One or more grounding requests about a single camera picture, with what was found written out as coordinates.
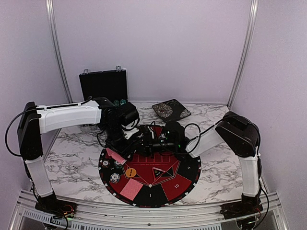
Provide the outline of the red cards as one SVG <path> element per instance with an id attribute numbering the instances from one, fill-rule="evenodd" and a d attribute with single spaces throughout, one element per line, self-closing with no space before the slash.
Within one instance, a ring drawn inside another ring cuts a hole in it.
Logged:
<path id="1" fill-rule="evenodd" d="M 129 200 L 134 200 L 134 198 L 139 193 L 142 187 L 143 187 L 142 183 L 134 179 L 130 179 L 127 182 L 127 184 L 124 186 L 124 188 L 121 190 L 120 194 Z"/>

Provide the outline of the grey 10 chips seat two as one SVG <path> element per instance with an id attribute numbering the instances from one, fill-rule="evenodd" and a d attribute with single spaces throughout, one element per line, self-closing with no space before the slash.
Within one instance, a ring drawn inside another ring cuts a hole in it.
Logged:
<path id="1" fill-rule="evenodd" d="M 110 182 L 113 183 L 113 184 L 117 184 L 118 182 L 120 181 L 120 175 L 119 173 L 113 173 L 111 174 L 110 176 Z"/>

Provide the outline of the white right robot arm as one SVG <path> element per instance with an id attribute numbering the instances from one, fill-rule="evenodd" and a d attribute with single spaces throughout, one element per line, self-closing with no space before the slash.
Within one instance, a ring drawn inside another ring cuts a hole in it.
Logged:
<path id="1" fill-rule="evenodd" d="M 160 135 L 156 125 L 142 126 L 137 148 L 145 156 L 156 152 L 170 152 L 180 160 L 197 158 L 204 152 L 226 143 L 238 157 L 243 177 L 242 200 L 238 211 L 247 215 L 260 204 L 261 161 L 259 158 L 259 128 L 247 118 L 227 112 L 222 119 L 194 138 L 188 138 L 186 128 L 177 121 L 167 122 Z"/>

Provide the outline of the orange big blind button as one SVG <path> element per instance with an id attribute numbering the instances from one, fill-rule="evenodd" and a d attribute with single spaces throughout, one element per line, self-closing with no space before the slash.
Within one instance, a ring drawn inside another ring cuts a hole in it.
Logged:
<path id="1" fill-rule="evenodd" d="M 133 178 L 135 177 L 137 174 L 137 171 L 134 169 L 134 168 L 128 168 L 126 171 L 125 171 L 125 175 L 128 177 L 128 178 Z"/>

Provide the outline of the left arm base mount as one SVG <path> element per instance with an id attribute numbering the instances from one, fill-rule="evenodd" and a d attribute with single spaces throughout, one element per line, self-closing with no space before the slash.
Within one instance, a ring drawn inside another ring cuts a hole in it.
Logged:
<path id="1" fill-rule="evenodd" d="M 45 207 L 38 202 L 35 204 L 35 209 L 53 214 L 56 216 L 56 218 L 73 218 L 76 208 L 76 203 L 62 200 L 58 200 L 55 205 L 50 205 L 48 207 Z"/>

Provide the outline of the red playing card deck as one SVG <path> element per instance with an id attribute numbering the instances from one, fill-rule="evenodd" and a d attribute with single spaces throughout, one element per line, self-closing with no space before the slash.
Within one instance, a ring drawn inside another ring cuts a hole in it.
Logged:
<path id="1" fill-rule="evenodd" d="M 106 152 L 111 158 L 113 158 L 115 161 L 117 161 L 121 165 L 125 164 L 125 162 L 127 161 L 126 159 L 124 159 L 122 156 L 120 156 L 118 153 L 114 152 L 110 148 L 106 148 Z"/>

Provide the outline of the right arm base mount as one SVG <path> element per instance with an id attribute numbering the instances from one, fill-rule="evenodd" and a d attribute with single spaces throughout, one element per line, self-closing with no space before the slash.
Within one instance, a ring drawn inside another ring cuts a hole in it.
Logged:
<path id="1" fill-rule="evenodd" d="M 251 215 L 258 212 L 260 213 L 262 210 L 262 205 L 253 206 L 250 203 L 244 203 L 242 201 L 239 201 L 221 205 L 220 213 L 224 216 L 224 219 L 232 219 Z"/>

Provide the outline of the green 50 chips seat three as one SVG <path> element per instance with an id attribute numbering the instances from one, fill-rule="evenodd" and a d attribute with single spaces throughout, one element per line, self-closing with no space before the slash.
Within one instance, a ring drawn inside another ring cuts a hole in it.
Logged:
<path id="1" fill-rule="evenodd" d="M 118 161 L 114 161 L 114 167 L 120 169 L 122 168 L 122 164 L 120 164 Z"/>

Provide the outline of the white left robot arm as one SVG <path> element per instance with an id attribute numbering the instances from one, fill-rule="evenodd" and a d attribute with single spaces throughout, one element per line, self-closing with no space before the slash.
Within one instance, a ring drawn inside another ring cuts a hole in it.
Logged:
<path id="1" fill-rule="evenodd" d="M 21 119 L 17 129 L 18 156 L 22 157 L 27 175 L 37 190 L 38 203 L 50 213 L 60 210 L 61 201 L 56 198 L 45 169 L 41 134 L 65 127 L 98 125 L 106 131 L 107 148 L 128 160 L 134 150 L 133 140 L 128 136 L 133 128 L 128 129 L 127 126 L 140 119 L 132 103 L 115 106 L 105 97 L 53 106 L 29 102 L 16 117 Z"/>

